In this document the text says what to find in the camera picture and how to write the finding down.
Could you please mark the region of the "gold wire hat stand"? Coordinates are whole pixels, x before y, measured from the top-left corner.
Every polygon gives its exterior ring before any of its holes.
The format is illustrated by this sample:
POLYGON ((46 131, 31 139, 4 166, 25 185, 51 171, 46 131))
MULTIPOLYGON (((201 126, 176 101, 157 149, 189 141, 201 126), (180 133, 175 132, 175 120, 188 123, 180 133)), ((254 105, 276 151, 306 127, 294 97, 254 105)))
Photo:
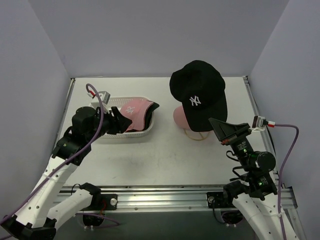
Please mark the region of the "gold wire hat stand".
POLYGON ((206 140, 211 132, 210 131, 206 131, 206 132, 194 132, 190 129, 184 129, 184 134, 191 140, 193 141, 204 141, 206 140))

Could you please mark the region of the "plain pink baseball cap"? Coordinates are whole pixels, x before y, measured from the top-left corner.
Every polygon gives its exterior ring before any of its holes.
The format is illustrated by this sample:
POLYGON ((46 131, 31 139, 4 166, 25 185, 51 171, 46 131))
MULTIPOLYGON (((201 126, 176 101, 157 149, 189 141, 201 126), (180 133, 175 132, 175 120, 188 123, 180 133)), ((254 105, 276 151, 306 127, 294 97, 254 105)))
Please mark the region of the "plain pink baseball cap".
POLYGON ((183 106, 178 106, 173 111, 173 120, 175 124, 182 129, 190 129, 183 106))

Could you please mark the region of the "black baseball cap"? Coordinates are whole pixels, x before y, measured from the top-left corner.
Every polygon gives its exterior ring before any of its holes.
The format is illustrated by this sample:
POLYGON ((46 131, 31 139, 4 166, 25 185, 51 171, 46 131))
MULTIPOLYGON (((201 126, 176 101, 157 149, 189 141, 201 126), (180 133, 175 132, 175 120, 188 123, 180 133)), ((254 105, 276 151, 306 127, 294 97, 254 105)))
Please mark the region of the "black baseball cap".
POLYGON ((182 104, 186 121, 194 132, 212 131, 210 118, 226 122, 226 83, 218 70, 203 60, 193 60, 172 73, 171 95, 182 104))

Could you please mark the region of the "pink cap with white logo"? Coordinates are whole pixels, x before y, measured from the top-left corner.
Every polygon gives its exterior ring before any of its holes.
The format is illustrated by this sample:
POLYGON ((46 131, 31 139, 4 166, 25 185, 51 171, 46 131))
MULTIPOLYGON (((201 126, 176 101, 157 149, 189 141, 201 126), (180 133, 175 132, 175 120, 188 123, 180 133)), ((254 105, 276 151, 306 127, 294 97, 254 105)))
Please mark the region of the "pink cap with white logo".
POLYGON ((145 128, 146 114, 152 105, 153 102, 146 99, 133 99, 121 107, 120 113, 132 121, 127 132, 142 131, 145 128))

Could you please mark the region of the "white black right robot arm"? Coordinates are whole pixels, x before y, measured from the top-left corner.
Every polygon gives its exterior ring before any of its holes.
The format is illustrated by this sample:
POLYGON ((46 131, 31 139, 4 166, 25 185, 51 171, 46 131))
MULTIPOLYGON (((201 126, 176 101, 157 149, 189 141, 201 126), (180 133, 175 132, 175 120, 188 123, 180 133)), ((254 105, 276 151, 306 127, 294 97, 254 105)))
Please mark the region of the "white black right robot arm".
POLYGON ((277 123, 255 116, 252 125, 231 124, 210 118, 212 129, 223 146, 230 146, 244 174, 237 174, 223 187, 222 200, 235 206, 260 240, 297 240, 295 232, 281 204, 282 181, 275 180, 276 158, 269 151, 253 150, 247 137, 262 132, 277 123))

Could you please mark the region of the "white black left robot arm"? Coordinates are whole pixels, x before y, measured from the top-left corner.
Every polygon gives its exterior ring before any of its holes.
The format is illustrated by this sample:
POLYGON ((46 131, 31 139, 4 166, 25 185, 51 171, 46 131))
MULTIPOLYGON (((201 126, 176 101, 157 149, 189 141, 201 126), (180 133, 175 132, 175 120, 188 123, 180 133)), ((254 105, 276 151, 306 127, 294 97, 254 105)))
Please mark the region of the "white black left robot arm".
POLYGON ((12 237, 19 240, 52 240, 57 230, 78 211, 95 210, 101 203, 100 188, 84 183, 66 200, 52 206, 67 179, 92 150, 91 144, 105 134, 123 134, 132 120, 117 107, 104 111, 90 106, 80 107, 72 117, 72 125, 52 151, 47 167, 27 199, 0 222, 12 237))

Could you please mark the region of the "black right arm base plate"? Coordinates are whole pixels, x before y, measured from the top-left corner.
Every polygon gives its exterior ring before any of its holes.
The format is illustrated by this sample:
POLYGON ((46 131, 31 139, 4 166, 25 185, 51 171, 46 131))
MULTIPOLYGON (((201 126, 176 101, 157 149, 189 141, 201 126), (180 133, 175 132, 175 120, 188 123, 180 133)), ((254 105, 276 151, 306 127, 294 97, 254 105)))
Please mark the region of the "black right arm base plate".
POLYGON ((210 209, 229 209, 235 206, 227 200, 222 191, 207 192, 207 206, 210 209))

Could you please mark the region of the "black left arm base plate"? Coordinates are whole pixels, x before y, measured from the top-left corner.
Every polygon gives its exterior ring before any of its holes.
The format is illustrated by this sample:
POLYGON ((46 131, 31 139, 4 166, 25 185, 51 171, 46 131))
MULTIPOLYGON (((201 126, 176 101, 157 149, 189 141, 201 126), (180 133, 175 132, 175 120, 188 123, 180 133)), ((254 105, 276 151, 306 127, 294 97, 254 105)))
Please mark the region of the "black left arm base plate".
POLYGON ((97 194, 92 197, 91 203, 84 211, 114 211, 117 209, 118 195, 114 193, 97 194))

